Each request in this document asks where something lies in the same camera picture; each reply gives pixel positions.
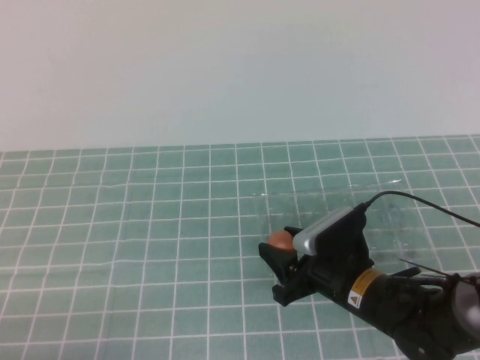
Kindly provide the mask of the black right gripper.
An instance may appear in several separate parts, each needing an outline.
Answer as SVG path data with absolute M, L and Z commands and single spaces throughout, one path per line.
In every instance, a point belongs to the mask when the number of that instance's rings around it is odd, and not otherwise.
M 302 239 L 304 230 L 294 226 L 283 228 L 292 239 Z M 340 255 L 322 258 L 260 243 L 259 256 L 273 271 L 278 284 L 273 286 L 273 299 L 287 305 L 319 293 L 362 320 L 378 320 L 385 299 L 387 275 L 373 267 L 367 254 Z

